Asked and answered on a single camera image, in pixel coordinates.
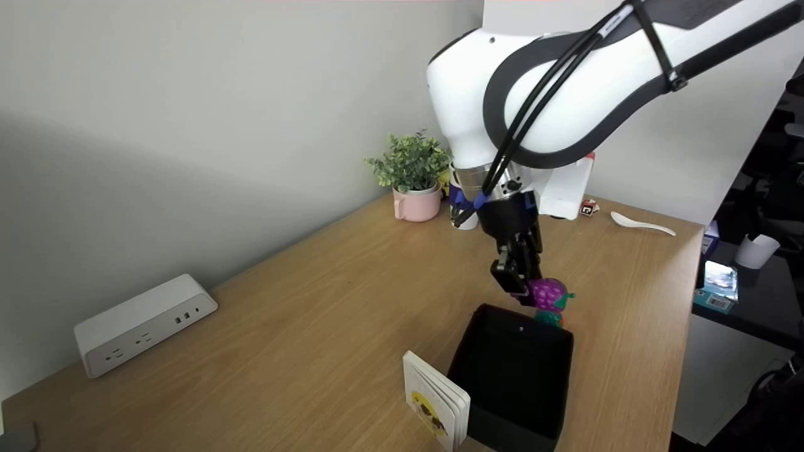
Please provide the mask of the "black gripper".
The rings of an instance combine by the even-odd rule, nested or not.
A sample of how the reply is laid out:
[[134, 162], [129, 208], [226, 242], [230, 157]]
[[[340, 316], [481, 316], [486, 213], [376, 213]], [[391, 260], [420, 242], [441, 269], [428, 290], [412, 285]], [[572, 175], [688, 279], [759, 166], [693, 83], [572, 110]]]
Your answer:
[[538, 203], [534, 193], [513, 193], [503, 200], [486, 200], [480, 208], [480, 226], [496, 243], [496, 258], [489, 267], [491, 279], [503, 290], [508, 290], [520, 303], [530, 301], [526, 284], [513, 270], [524, 269], [526, 280], [540, 280], [540, 228], [538, 228]]

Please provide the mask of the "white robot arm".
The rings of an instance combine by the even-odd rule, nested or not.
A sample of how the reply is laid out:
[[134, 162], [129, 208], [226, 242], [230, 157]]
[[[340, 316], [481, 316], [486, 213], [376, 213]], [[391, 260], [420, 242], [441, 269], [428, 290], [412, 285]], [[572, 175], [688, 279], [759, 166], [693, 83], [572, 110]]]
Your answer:
[[621, 0], [567, 32], [474, 28], [426, 62], [454, 166], [456, 221], [495, 238], [495, 280], [540, 301], [549, 172], [588, 157], [644, 102], [800, 23], [800, 0]]

